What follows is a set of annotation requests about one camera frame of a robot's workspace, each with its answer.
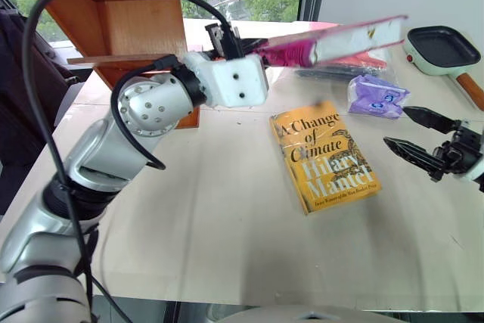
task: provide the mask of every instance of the black pan surface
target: black pan surface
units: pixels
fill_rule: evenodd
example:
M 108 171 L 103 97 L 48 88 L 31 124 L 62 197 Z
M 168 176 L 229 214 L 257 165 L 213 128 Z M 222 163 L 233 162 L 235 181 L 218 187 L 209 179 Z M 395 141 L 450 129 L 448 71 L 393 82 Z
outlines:
M 420 55 L 437 67 L 460 67 L 481 59 L 477 49 L 448 26 L 425 26 L 408 32 L 408 40 Z

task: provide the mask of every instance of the frying pan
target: frying pan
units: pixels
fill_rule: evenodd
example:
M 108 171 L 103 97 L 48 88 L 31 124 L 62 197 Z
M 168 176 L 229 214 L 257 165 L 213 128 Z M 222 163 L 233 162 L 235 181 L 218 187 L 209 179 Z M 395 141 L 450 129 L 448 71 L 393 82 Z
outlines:
M 414 28 L 403 45 L 407 60 L 427 75 L 456 79 L 476 106 L 484 111 L 484 91 L 467 73 L 481 55 L 457 30 L 448 26 Z

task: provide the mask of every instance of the table surface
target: table surface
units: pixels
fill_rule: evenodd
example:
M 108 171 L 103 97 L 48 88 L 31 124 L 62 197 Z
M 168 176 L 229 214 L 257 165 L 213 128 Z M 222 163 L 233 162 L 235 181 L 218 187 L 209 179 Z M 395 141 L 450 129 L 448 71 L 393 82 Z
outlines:
M 186 21 L 189 44 L 208 42 L 198 36 L 202 23 Z M 307 26 L 238 23 L 245 37 Z M 391 53 L 400 86 L 412 93 L 409 104 L 482 130 L 484 113 L 455 81 L 423 75 L 401 46 Z M 167 170 L 145 168 L 109 206 L 94 275 L 121 297 L 483 311 L 484 195 L 448 175 L 431 182 L 382 141 L 388 135 L 432 150 L 448 136 L 406 116 L 348 114 L 347 82 L 288 69 L 269 69 L 268 78 L 264 105 L 204 107 L 199 129 L 176 130 L 159 143 L 154 154 Z M 268 118 L 321 99 L 344 115 L 383 190 L 305 216 Z M 108 101 L 109 90 L 93 73 L 54 133 L 63 156 L 107 112 Z M 44 150 L 0 223 L 0 243 L 53 173 Z

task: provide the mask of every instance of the purple plastic bag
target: purple plastic bag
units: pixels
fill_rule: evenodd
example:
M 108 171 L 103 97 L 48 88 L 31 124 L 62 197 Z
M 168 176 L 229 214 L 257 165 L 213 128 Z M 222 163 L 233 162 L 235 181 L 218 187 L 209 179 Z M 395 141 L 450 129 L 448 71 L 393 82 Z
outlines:
M 348 85 L 350 113 L 398 119 L 410 92 L 372 75 L 357 76 Z

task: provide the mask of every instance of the yellow book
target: yellow book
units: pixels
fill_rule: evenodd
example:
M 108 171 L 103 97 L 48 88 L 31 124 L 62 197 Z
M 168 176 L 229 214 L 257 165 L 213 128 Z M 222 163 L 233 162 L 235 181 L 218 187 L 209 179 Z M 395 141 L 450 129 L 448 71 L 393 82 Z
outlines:
M 280 113 L 269 121 L 306 214 L 381 189 L 329 101 Z

